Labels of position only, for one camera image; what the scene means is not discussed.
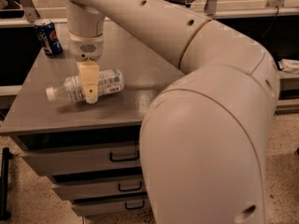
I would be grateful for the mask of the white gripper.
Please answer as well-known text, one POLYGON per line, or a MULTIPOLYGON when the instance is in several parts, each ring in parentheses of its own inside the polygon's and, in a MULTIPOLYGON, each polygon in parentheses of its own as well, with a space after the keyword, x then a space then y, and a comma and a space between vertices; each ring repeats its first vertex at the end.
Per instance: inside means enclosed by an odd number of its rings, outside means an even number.
POLYGON ((68 39, 69 50, 77 61, 85 100, 88 104, 94 104, 98 100, 99 82, 99 65, 95 61, 103 54, 104 35, 87 37, 69 32, 68 39))

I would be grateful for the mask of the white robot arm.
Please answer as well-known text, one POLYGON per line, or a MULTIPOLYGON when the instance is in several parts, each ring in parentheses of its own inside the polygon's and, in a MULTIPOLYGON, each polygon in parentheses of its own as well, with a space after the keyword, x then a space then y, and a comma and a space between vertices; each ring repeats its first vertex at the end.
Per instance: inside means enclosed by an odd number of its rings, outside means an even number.
POLYGON ((238 31, 164 0, 71 0, 180 70, 151 103, 140 162, 157 224, 266 224, 265 147, 279 77, 238 31))

